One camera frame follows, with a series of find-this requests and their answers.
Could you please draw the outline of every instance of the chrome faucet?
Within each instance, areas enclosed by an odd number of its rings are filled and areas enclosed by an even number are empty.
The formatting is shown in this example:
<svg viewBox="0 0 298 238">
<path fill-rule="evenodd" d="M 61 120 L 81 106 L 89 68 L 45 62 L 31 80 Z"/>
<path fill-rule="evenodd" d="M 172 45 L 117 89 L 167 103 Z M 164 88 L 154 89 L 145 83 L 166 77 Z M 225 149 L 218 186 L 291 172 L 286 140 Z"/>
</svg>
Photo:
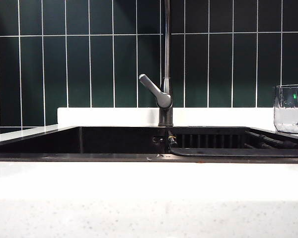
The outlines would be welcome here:
<svg viewBox="0 0 298 238">
<path fill-rule="evenodd" d="M 139 81 L 156 97 L 159 106 L 159 126 L 173 126 L 173 94 L 170 80 L 170 41 L 171 41 L 171 11 L 170 0 L 164 0 L 165 16 L 165 48 L 164 48 L 164 78 L 160 89 L 145 75 L 139 76 Z"/>
</svg>

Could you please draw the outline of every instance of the tile grout line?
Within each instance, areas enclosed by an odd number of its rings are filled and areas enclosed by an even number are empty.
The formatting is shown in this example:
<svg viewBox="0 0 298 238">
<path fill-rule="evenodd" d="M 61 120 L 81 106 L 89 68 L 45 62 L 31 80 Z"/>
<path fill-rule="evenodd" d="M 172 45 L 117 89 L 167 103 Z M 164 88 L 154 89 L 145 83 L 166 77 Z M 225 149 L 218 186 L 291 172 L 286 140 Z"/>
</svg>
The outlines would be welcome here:
<svg viewBox="0 0 298 238">
<path fill-rule="evenodd" d="M 69 107 L 69 68 L 68 68 L 68 30 L 67 30 L 67 16 L 66 16 L 66 0 L 64 0 L 65 9 L 65 69 L 66 69 L 66 105 Z"/>
<path fill-rule="evenodd" d="M 20 119 L 21 129 L 23 128 L 23 116 L 22 116 L 22 75 L 21 75 L 21 30 L 20 30 L 20 0 L 18 0 L 18 38 L 19 38 L 19 81 L 20 81 Z"/>
<path fill-rule="evenodd" d="M 139 85 L 138 85 L 138 0 L 136 0 L 136 99 L 137 108 L 139 107 Z"/>
<path fill-rule="evenodd" d="M 281 12 L 281 44 L 280 44 L 280 85 L 283 83 L 283 0 Z"/>
<path fill-rule="evenodd" d="M 19 125 L 18 126 L 0 126 L 1 128 L 21 128 Z M 28 127 L 28 128 L 37 128 L 37 127 L 41 127 L 41 126 L 24 126 L 24 127 Z"/>
<path fill-rule="evenodd" d="M 184 33 L 183 33 L 183 38 L 184 38 L 184 50 L 183 50 L 183 108 L 185 108 L 185 90 L 186 90 L 186 87 L 185 87 L 185 73 L 186 73 L 186 70 L 185 70 L 185 58 L 186 58 L 186 55 L 185 55 L 185 48 L 186 48 L 186 42 L 185 42 L 185 31 L 186 31 L 186 27 L 185 27 L 185 10 L 186 10 L 186 5 L 185 5 L 186 1 L 184 0 Z"/>
<path fill-rule="evenodd" d="M 217 34 L 232 34 L 233 32 L 186 32 L 186 35 L 217 35 Z M 235 32 L 234 34 L 274 34 L 274 33 L 281 33 L 281 31 L 245 31 L 245 32 Z M 298 31 L 283 31 L 282 33 L 298 33 Z M 61 35 L 43 35 L 46 37 L 71 37 L 71 36 L 135 36 L 136 34 L 61 34 Z M 140 33 L 137 34 L 138 36 L 158 36 L 163 35 L 162 33 Z M 172 33 L 172 35 L 184 35 L 184 33 Z M 14 35 L 14 36 L 0 36 L 0 38 L 6 37 L 41 37 L 42 35 Z"/>
<path fill-rule="evenodd" d="M 114 108 L 116 107 L 115 103 L 115 45 L 114 45 L 114 0 L 111 0 L 111 10 L 112 10 L 112 37 L 113 37 L 113 103 Z"/>
<path fill-rule="evenodd" d="M 258 2 L 256 1 L 256 88 L 255 88 L 255 107 L 258 106 Z"/>
<path fill-rule="evenodd" d="M 90 107 L 93 107 L 92 84 L 91 84 L 91 43 L 90 43 L 90 0 L 88 0 L 88 53 L 89 53 L 89 100 Z"/>
<path fill-rule="evenodd" d="M 160 28 L 160 34 L 159 34 L 159 47 L 160 47 L 160 83 L 159 83 L 159 88 L 160 88 L 160 86 L 161 86 L 161 82 L 162 82 L 162 66 L 161 66 L 161 64 L 162 64 L 162 59 L 161 59 L 161 57 L 162 57 L 162 53 L 161 53 L 161 51 L 162 51 L 162 45 L 161 45 L 161 0 L 159 1 L 160 2 L 160 25 L 159 25 L 159 28 Z"/>
<path fill-rule="evenodd" d="M 234 0 L 232 1 L 232 79 L 231 79 L 231 108 L 233 107 L 233 94 L 234 94 Z"/>
<path fill-rule="evenodd" d="M 210 107 L 210 0 L 208 2 L 208 83 L 207 83 L 207 107 Z"/>
<path fill-rule="evenodd" d="M 43 25 L 43 0 L 41 0 L 41 30 L 42 30 L 42 79 L 43 79 L 43 114 L 44 126 L 46 126 L 46 109 L 45 109 L 45 73 L 44 73 L 44 25 Z"/>
</svg>

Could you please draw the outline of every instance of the glass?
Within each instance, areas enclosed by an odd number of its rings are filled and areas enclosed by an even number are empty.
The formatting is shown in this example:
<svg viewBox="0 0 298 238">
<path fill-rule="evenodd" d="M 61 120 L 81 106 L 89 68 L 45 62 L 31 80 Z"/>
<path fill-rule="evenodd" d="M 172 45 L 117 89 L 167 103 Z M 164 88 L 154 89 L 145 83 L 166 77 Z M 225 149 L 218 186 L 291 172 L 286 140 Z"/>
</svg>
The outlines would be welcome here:
<svg viewBox="0 0 298 238">
<path fill-rule="evenodd" d="M 274 125 L 279 132 L 298 134 L 298 85 L 276 86 Z"/>
</svg>

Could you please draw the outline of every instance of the kitchen sink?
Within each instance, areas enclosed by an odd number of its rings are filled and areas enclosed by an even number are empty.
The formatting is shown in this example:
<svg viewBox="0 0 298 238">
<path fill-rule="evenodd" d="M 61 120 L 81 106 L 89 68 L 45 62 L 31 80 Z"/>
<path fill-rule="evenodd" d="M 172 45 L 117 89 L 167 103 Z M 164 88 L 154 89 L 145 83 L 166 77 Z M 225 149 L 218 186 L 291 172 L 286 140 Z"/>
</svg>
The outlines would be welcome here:
<svg viewBox="0 0 298 238">
<path fill-rule="evenodd" d="M 0 158 L 16 157 L 296 163 L 298 136 L 249 127 L 69 127 L 0 142 Z"/>
</svg>

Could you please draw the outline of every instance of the white speckled surface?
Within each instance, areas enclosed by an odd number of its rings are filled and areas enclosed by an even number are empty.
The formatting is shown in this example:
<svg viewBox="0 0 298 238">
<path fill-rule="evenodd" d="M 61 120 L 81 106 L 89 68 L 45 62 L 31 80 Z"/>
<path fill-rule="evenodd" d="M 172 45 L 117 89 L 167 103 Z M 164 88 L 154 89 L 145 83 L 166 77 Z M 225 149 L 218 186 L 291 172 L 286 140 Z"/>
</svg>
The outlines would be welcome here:
<svg viewBox="0 0 298 238">
<path fill-rule="evenodd" d="M 0 162 L 0 238 L 298 238 L 298 165 Z"/>
</svg>

